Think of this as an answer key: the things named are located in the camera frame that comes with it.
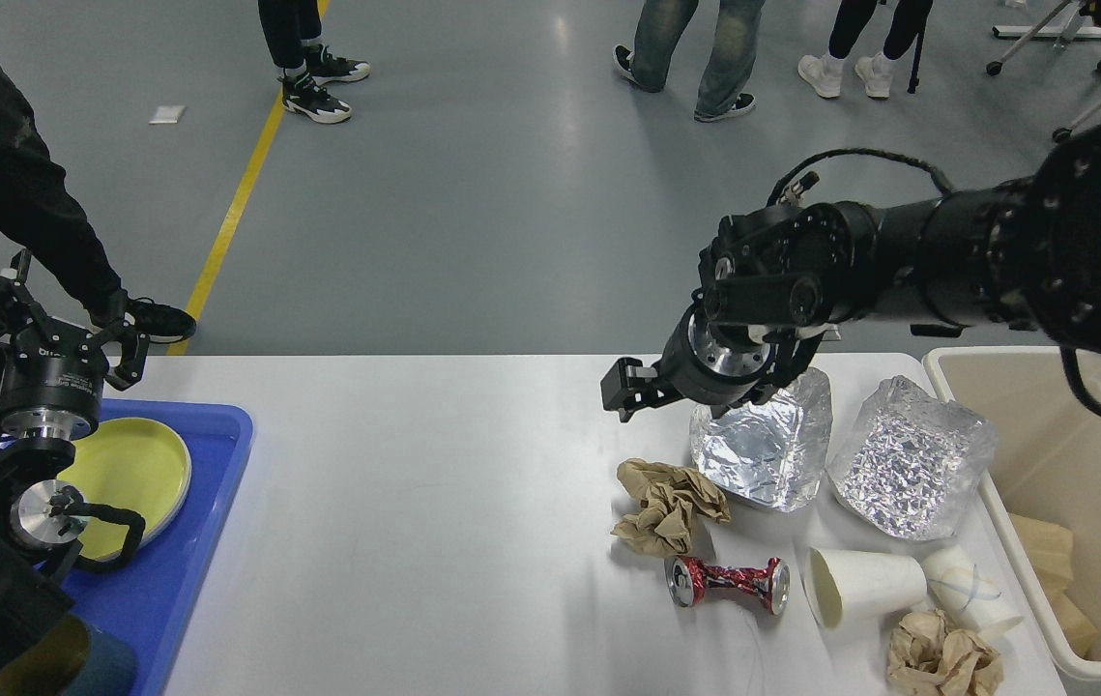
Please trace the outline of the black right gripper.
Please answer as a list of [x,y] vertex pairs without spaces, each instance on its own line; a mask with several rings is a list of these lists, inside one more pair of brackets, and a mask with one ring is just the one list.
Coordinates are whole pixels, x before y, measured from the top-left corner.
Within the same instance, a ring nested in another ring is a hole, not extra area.
[[600,379],[600,404],[620,423],[682,399],[710,407],[718,418],[746,404],[764,404],[780,389],[772,382],[768,345],[726,342],[697,314],[683,314],[659,361],[615,360]]

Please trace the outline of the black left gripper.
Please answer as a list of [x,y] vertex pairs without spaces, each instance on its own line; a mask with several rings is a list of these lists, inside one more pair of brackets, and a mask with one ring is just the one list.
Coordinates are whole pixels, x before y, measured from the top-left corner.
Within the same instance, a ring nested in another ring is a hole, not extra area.
[[[0,339],[8,344],[0,388],[0,432],[8,436],[89,436],[99,426],[103,382],[128,391],[142,380],[148,360],[148,333],[129,312],[126,290],[116,290],[100,311],[90,311],[89,348],[120,345],[120,361],[105,373],[105,355],[81,356],[80,345],[52,344],[50,314],[28,287],[33,252],[12,257],[0,274]],[[33,329],[36,333],[22,333]]]

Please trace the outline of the crumpled paper under arm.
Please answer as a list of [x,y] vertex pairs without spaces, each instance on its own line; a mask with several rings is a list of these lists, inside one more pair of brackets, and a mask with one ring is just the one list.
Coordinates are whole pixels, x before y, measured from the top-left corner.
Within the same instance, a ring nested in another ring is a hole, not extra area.
[[904,615],[891,630],[886,679],[900,695],[996,695],[1004,678],[998,649],[942,611]]

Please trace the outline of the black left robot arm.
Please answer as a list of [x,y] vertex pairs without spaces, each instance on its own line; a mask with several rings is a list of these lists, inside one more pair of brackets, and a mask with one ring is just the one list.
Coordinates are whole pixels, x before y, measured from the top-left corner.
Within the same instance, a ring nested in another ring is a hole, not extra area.
[[99,427],[103,387],[142,380],[151,339],[127,318],[86,329],[51,316],[28,289],[30,260],[23,250],[0,274],[0,670],[69,613],[70,570],[126,568],[145,533],[139,512],[91,503],[59,476]]

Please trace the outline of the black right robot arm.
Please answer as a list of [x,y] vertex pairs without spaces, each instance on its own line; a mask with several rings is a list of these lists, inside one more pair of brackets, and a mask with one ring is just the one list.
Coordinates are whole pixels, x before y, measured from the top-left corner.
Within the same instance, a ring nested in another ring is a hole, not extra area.
[[979,323],[1042,331],[1058,345],[1072,395],[1101,418],[1079,354],[1101,354],[1101,124],[1064,138],[1031,176],[877,208],[805,206],[780,178],[767,205],[726,216],[699,255],[700,285],[659,361],[623,357],[600,379],[621,421],[687,400],[721,416],[763,404],[809,368],[828,331],[869,314],[922,336]]

